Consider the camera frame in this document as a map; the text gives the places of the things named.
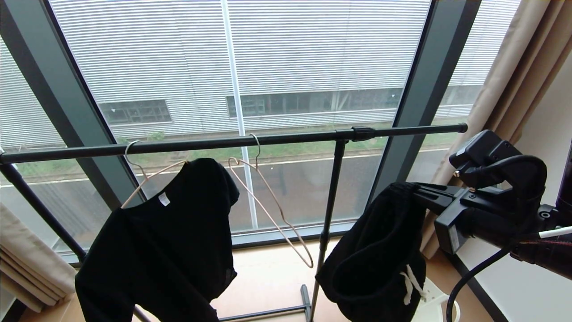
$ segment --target beige curtain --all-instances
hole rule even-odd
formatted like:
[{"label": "beige curtain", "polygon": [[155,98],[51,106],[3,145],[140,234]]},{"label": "beige curtain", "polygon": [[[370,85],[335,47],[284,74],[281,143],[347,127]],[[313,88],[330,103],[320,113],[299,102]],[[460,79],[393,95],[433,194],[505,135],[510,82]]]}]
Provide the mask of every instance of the beige curtain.
[{"label": "beige curtain", "polygon": [[0,260],[2,288],[36,312],[75,292],[76,270],[1,203]]},{"label": "beige curtain", "polygon": [[[448,158],[483,129],[512,144],[557,75],[572,48],[572,1],[522,1],[498,55],[459,135],[441,161],[432,183],[460,186]],[[429,213],[423,227],[422,252],[431,258],[439,244]]]}]

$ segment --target clothes hanger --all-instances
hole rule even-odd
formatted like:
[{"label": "clothes hanger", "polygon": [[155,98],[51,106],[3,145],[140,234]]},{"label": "clothes hanger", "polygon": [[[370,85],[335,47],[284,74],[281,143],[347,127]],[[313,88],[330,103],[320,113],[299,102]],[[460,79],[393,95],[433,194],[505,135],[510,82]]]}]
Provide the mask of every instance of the clothes hanger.
[{"label": "clothes hanger", "polygon": [[[256,137],[256,135],[254,135],[254,134],[251,134],[251,135],[254,137],[254,139],[256,140],[256,143],[258,144],[258,154],[256,155],[256,158],[255,158],[255,165],[253,166],[252,164],[250,164],[250,163],[248,163],[242,159],[237,160],[236,158],[231,157],[231,158],[228,158],[228,168],[230,169],[232,174],[235,175],[236,179],[240,182],[240,184],[247,190],[248,194],[251,195],[254,198],[254,200],[256,201],[256,203],[258,203],[258,205],[262,208],[262,210],[264,210],[264,213],[266,213],[266,216],[268,216],[270,221],[272,221],[272,224],[274,225],[274,227],[276,227],[276,229],[280,232],[282,237],[284,237],[284,239],[288,242],[288,244],[290,244],[290,247],[292,247],[292,249],[296,252],[296,254],[298,254],[298,256],[302,259],[302,261],[304,261],[306,266],[309,268],[313,268],[314,267],[314,260],[312,259],[312,254],[310,254],[310,251],[308,250],[308,246],[306,246],[306,243],[304,242],[304,240],[302,240],[302,236],[300,236],[300,234],[298,233],[296,228],[294,228],[294,226],[292,226],[284,217],[284,211],[282,210],[282,207],[280,206],[280,202],[276,198],[274,191],[272,191],[272,189],[270,188],[270,185],[268,184],[266,179],[264,179],[264,176],[262,175],[262,173],[260,172],[260,170],[258,168],[258,157],[260,156],[260,142],[258,141],[258,138]],[[308,261],[304,258],[304,256],[302,256],[302,254],[300,254],[300,252],[296,249],[296,247],[294,247],[294,244],[292,244],[292,242],[288,239],[288,237],[286,237],[286,235],[284,234],[282,229],[278,226],[276,221],[274,221],[272,216],[270,216],[270,213],[268,212],[268,210],[266,210],[266,208],[262,205],[260,200],[258,200],[258,198],[254,195],[254,193],[250,189],[248,189],[248,187],[244,184],[244,182],[236,174],[233,167],[231,166],[231,160],[235,161],[235,166],[239,166],[241,163],[249,166],[250,168],[254,169],[258,173],[260,178],[262,178],[262,181],[266,185],[266,188],[268,188],[268,190],[272,194],[272,198],[274,199],[274,201],[276,202],[276,205],[278,206],[278,210],[280,211],[280,216],[282,217],[282,220],[286,223],[286,225],[288,225],[288,227],[290,227],[294,231],[294,233],[298,237],[298,240],[300,241],[302,246],[304,246],[304,250],[306,251],[306,254],[308,254],[308,257],[310,258],[310,263],[308,263]]]},{"label": "clothes hanger", "polygon": [[129,160],[129,158],[127,157],[127,151],[128,151],[129,148],[133,145],[133,143],[136,143],[136,142],[141,142],[141,141],[133,141],[133,142],[129,143],[129,144],[127,145],[127,147],[125,148],[125,153],[123,154],[123,156],[125,157],[125,160],[126,160],[129,164],[132,164],[132,165],[134,165],[134,166],[137,166],[137,167],[139,167],[139,169],[141,169],[141,172],[143,172],[143,176],[145,176],[145,179],[139,184],[139,186],[138,186],[138,187],[135,189],[135,191],[129,196],[129,198],[127,198],[127,200],[123,203],[123,205],[121,205],[121,208],[122,208],[122,209],[124,209],[125,206],[127,206],[127,204],[128,204],[128,203],[137,195],[137,193],[141,190],[141,188],[143,187],[143,185],[144,185],[147,181],[149,181],[152,177],[154,177],[154,176],[156,176],[156,175],[158,175],[158,174],[160,174],[160,173],[162,173],[162,172],[164,172],[164,171],[167,171],[167,170],[169,170],[170,168],[176,167],[176,166],[178,166],[179,164],[186,163],[186,160],[179,161],[179,162],[177,162],[177,163],[175,163],[175,164],[171,164],[170,166],[168,166],[168,167],[166,167],[166,168],[163,168],[163,169],[161,169],[161,170],[155,172],[154,174],[152,174],[152,175],[150,175],[150,176],[147,176],[147,174],[146,174],[145,171],[143,170],[143,167],[141,167],[141,166],[140,166],[139,164],[137,164],[137,163],[131,162],[131,161]]}]

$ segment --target clothes rack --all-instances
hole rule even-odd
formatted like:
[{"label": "clothes rack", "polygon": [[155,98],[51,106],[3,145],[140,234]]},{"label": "clothes rack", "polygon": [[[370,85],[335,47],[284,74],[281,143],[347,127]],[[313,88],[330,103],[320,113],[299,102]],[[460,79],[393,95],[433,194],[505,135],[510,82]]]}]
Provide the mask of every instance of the clothes rack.
[{"label": "clothes rack", "polygon": [[[341,164],[343,161],[345,144],[349,141],[365,141],[382,136],[400,136],[400,135],[425,135],[433,133],[452,133],[466,132],[467,124],[460,123],[455,125],[438,125],[423,127],[404,127],[404,128],[386,128],[373,129],[370,127],[352,127],[351,129],[342,129],[335,131],[310,132],[310,133],[292,133],[280,135],[264,135],[259,136],[258,141],[261,146],[270,144],[287,144],[287,143],[308,143],[308,142],[324,142],[335,141],[334,160],[332,166],[332,176],[330,180],[328,201],[324,218],[324,227],[320,234],[320,247],[318,261],[316,263],[317,271],[320,270],[325,260],[325,252],[329,241],[329,228],[332,222],[332,214],[334,201],[336,198],[337,184],[340,177]],[[187,140],[173,142],[152,142],[139,143],[129,148],[129,154],[155,153],[155,152],[174,152],[174,151],[191,151],[214,148],[229,148],[242,146],[256,146],[258,143],[252,136],[238,136],[233,138],[219,138],[207,140]],[[93,158],[96,156],[119,156],[125,152],[126,144],[110,144],[99,147],[72,147],[57,150],[43,151],[24,151],[24,152],[4,152],[0,154],[0,172],[11,182],[14,187],[22,194],[22,196],[30,203],[32,208],[40,215],[40,217],[54,230],[61,240],[73,251],[81,263],[86,252],[78,244],[76,240],[63,228],[54,215],[34,194],[19,172],[11,164],[23,162],[37,162],[46,160],[60,159],[77,159],[77,158]],[[274,309],[270,311],[249,313],[239,316],[223,317],[220,321],[234,321],[246,319],[259,319],[263,316],[273,316],[285,313],[304,312],[307,322],[312,322],[318,295],[319,285],[315,281],[312,292],[312,300],[310,302],[308,289],[306,285],[302,285],[300,293],[302,296],[302,304],[294,307]],[[137,308],[134,314],[142,322],[148,322],[149,319]]]}]

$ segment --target white clothing tag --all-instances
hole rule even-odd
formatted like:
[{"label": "white clothing tag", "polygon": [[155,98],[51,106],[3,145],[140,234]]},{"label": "white clothing tag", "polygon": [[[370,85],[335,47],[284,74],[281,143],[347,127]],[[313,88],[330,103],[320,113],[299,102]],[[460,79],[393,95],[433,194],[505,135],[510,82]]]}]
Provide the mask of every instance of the white clothing tag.
[{"label": "white clothing tag", "polygon": [[166,206],[171,203],[171,201],[169,200],[169,198],[167,198],[167,195],[165,193],[159,195],[159,201],[163,204],[163,206]]}]

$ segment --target white road line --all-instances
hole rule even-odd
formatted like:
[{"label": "white road line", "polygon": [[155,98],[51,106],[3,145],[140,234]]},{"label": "white road line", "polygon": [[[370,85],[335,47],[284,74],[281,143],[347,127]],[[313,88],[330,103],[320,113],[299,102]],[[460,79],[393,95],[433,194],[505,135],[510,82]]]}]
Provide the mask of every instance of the white road line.
[{"label": "white road line", "polygon": [[[421,150],[421,152],[437,152],[437,151],[447,151],[448,148],[441,148],[441,149],[429,149],[429,150]],[[362,154],[362,155],[350,155],[345,156],[344,159],[355,159],[355,158],[367,158],[370,156],[379,156],[379,154]],[[292,163],[302,163],[302,162],[317,162],[317,161],[329,161],[333,160],[333,157],[330,158],[319,158],[319,159],[308,159],[308,160],[292,160],[292,161],[281,161],[281,162],[268,162],[268,163],[259,163],[259,166],[275,166],[279,164],[292,164]],[[177,171],[164,171],[160,174],[176,174]],[[29,186],[35,186],[37,184],[52,184],[52,183],[66,183],[66,182],[80,182],[80,181],[89,181],[88,178],[79,178],[79,179],[64,179],[64,180],[54,180],[54,181],[44,181],[44,182],[32,182],[28,183]],[[0,185],[1,188],[10,188],[14,187],[12,184]]]}]

